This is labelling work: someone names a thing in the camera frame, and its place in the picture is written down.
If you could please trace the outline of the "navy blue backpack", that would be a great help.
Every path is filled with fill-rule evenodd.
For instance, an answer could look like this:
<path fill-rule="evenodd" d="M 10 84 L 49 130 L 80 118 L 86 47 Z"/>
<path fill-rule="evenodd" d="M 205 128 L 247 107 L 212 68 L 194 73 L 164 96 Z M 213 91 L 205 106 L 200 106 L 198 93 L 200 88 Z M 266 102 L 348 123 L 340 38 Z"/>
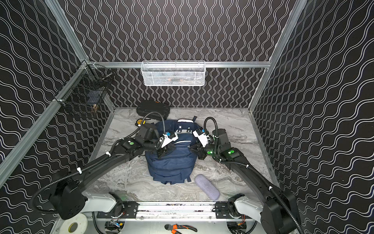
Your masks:
<path fill-rule="evenodd" d="M 154 181 L 162 184 L 191 182 L 190 175 L 193 172 L 198 155 L 190 151 L 190 147 L 198 142 L 193 132 L 200 128 L 196 122 L 197 116 L 192 119 L 165 120 L 156 124 L 160 134 L 164 131 L 176 133 L 178 139 L 169 143 L 172 149 L 161 154 L 146 152 L 145 157 L 148 170 Z"/>

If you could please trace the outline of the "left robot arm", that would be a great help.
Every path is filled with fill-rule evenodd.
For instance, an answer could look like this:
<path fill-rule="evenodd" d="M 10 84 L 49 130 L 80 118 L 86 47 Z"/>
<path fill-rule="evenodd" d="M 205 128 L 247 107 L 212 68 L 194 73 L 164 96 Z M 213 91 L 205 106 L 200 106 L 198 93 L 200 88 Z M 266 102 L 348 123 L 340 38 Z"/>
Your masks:
<path fill-rule="evenodd" d="M 167 131 L 164 120 L 161 132 L 154 124 L 141 120 L 135 131 L 115 141 L 104 155 L 41 187 L 33 194 L 30 206 L 41 214 L 58 214 L 64 220 L 85 212 L 117 213 L 122 200 L 115 194 L 98 198 L 84 195 L 83 192 L 98 178 L 145 151 L 156 152 L 161 156 L 174 150 L 172 143 L 177 139 L 178 133 Z"/>

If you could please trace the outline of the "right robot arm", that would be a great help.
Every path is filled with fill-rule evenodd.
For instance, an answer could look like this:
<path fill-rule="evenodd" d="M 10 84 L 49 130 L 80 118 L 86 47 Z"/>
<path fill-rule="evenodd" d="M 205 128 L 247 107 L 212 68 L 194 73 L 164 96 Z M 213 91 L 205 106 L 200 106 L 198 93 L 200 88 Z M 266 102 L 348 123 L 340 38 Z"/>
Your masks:
<path fill-rule="evenodd" d="M 233 210 L 259 222 L 268 234 L 304 233 L 296 197 L 282 190 L 263 176 L 247 160 L 243 152 L 232 147 L 225 129 L 219 128 L 213 117 L 207 117 L 203 126 L 193 132 L 198 143 L 191 147 L 203 158 L 212 157 L 236 173 L 259 199 L 257 202 L 241 196 L 232 201 Z"/>

